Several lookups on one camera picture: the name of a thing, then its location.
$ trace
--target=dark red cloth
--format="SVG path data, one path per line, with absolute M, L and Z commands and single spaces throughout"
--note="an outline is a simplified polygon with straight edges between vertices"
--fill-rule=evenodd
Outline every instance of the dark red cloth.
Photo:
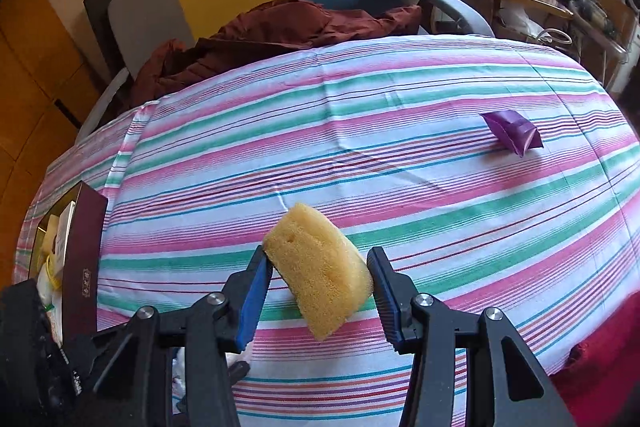
M 140 69 L 126 108 L 264 58 L 345 41 L 415 35 L 421 17 L 419 6 L 395 8 L 375 18 L 362 10 L 273 0 L 241 13 L 191 49 L 176 40 L 162 44 Z
M 628 297 L 585 341 L 576 344 L 565 367 L 551 380 L 578 427 L 622 425 L 614 420 L 640 381 L 640 293 Z M 627 406 L 640 412 L 640 403 Z M 640 416 L 636 422 L 633 425 L 640 424 Z

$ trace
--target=striped bedsheet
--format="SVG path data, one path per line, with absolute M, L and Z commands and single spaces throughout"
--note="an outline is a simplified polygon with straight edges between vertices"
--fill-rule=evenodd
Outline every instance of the striped bedsheet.
M 514 109 L 544 148 L 507 152 L 481 112 Z M 26 216 L 84 180 L 108 197 L 98 281 L 105 328 L 186 307 L 244 269 L 296 201 L 361 253 L 385 248 L 420 291 L 506 311 L 549 372 L 638 288 L 640 148 L 591 75 L 549 48 L 474 36 L 348 42 L 252 64 L 147 103 L 53 163 Z M 372 299 L 316 343 L 274 272 L 244 426 L 399 420 L 412 357 Z M 456 357 L 454 423 L 465 367 Z

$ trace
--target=box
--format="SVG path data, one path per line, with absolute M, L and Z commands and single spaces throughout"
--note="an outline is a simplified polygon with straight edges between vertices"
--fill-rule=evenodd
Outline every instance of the box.
M 29 263 L 30 279 L 38 278 L 45 260 L 42 240 L 51 216 L 59 216 L 71 201 L 76 207 L 66 240 L 62 278 L 62 333 L 65 339 L 97 331 L 98 258 L 107 198 L 79 182 L 65 193 L 38 223 Z

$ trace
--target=yellow sponge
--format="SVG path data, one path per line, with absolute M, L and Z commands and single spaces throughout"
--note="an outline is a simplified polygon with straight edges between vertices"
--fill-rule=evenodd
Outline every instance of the yellow sponge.
M 369 269 L 353 243 L 306 204 L 290 208 L 262 247 L 319 341 L 337 330 L 373 291 Z

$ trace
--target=blue gripper pad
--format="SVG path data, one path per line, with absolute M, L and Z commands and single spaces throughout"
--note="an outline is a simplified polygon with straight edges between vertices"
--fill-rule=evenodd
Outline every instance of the blue gripper pad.
M 244 298 L 244 303 L 238 314 L 238 332 L 236 333 L 236 347 L 238 353 L 244 351 L 248 343 L 254 339 L 255 328 L 260 319 L 264 299 L 273 273 L 273 265 L 262 248 L 258 247 L 249 262 L 245 272 L 254 271 L 254 277 Z
M 373 298 L 376 302 L 382 329 L 385 331 L 386 341 L 389 344 L 393 344 L 394 349 L 397 351 L 403 341 L 400 326 L 400 309 L 394 299 L 389 282 L 386 279 L 385 267 L 382 266 L 382 260 L 379 258 L 379 253 L 374 251 L 375 249 L 376 248 L 372 248 L 367 254 L 367 268 L 369 268 L 373 279 Z M 384 250 L 382 253 L 386 264 L 391 268 L 391 264 L 386 258 Z

